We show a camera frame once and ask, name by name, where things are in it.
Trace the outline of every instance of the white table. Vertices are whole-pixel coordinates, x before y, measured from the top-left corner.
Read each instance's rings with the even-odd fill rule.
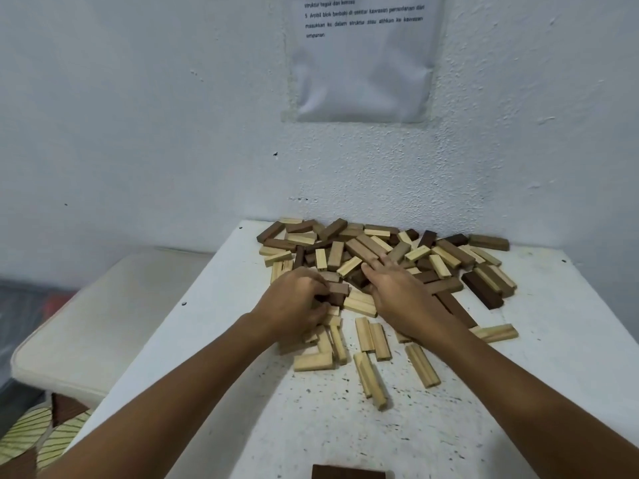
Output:
[[[251,310],[269,284],[255,240],[268,225],[236,227],[76,441]],[[489,311],[469,290],[455,294],[480,326],[510,322],[520,332],[493,346],[639,443],[634,339],[562,251],[516,246],[494,254],[518,283],[515,296]],[[355,314],[342,316],[352,354]],[[389,470],[397,479],[535,477],[451,370],[427,353],[442,384],[426,391],[384,326],[393,359],[376,366],[389,410],[364,399],[352,361],[294,374],[292,357],[271,348],[231,387],[168,477],[310,479],[314,463]]]

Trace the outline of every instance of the person's right arm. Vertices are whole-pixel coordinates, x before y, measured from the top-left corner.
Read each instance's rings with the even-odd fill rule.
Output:
[[[546,478],[639,478],[639,449],[488,346],[388,258],[362,270],[379,314],[439,356],[476,394],[531,467]]]

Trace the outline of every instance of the person's left arm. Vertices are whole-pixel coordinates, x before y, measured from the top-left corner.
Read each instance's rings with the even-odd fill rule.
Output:
[[[269,346],[301,336],[328,312],[312,308],[328,294],[319,273],[287,272],[252,312],[107,419],[38,477],[40,479],[161,479],[215,405]]]

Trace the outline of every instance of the instruction sheet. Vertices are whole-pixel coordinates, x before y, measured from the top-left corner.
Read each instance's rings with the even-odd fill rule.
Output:
[[[288,5],[297,120],[424,120],[443,0]]]

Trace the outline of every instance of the beige chair seat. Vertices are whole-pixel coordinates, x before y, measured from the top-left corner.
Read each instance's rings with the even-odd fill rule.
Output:
[[[168,249],[123,258],[15,350],[12,376],[98,406],[210,259]]]

